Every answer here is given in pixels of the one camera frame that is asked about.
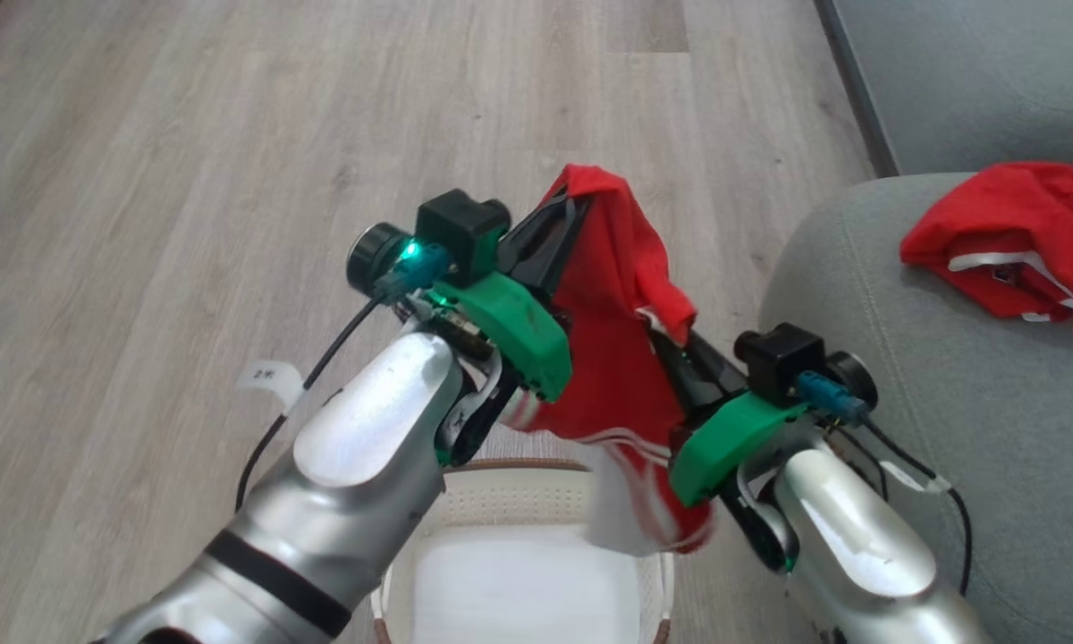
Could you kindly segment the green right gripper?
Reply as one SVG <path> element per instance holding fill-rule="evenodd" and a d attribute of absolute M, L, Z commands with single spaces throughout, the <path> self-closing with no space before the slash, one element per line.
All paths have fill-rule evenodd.
<path fill-rule="evenodd" d="M 802 416 L 809 404 L 778 406 L 753 391 L 746 392 L 748 376 L 699 333 L 689 334 L 685 354 L 668 335 L 653 327 L 647 334 L 684 412 L 684 423 L 704 421 L 668 466 L 668 485 L 677 500 L 685 508 L 695 508 L 712 496 L 730 471 L 781 431 L 782 425 Z M 711 385 L 719 391 L 717 400 L 729 401 L 705 420 L 711 413 Z"/>

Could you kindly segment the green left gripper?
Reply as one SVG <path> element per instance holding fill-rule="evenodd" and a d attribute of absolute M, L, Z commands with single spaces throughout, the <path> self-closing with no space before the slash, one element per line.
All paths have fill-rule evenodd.
<path fill-rule="evenodd" d="M 556 293 L 590 207 L 589 197 L 555 192 L 497 244 L 497 269 L 504 275 L 494 272 L 453 288 L 464 314 L 519 372 L 525 387 L 546 401 L 560 400 L 570 382 L 569 339 L 524 286 L 536 286 L 542 296 Z"/>

